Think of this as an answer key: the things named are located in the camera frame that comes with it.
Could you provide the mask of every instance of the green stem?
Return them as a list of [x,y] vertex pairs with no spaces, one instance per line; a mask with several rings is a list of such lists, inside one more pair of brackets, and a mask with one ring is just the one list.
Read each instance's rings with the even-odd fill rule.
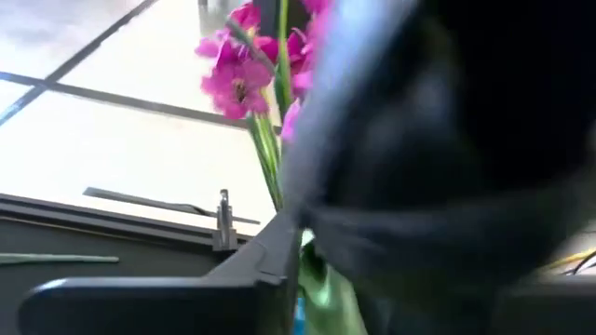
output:
[[260,116],[250,114],[247,117],[249,124],[249,133],[252,137],[259,162],[261,163],[261,171],[263,172],[264,180],[273,201],[276,211],[281,209],[281,193],[278,187],[278,150],[277,146],[272,146],[268,137],[267,128],[264,127],[268,116]]
[[119,262],[117,257],[112,256],[79,256],[79,255],[50,255],[50,254],[19,254],[0,253],[0,265],[22,264],[33,262]]
[[[291,96],[291,79],[290,79],[290,57],[288,56],[288,0],[280,0],[279,6],[279,28],[278,28],[278,39],[279,39],[279,53],[278,53],[278,66],[279,74],[281,76],[282,96],[283,105],[290,106],[292,102]],[[281,114],[281,120],[285,116],[287,111],[279,109]]]

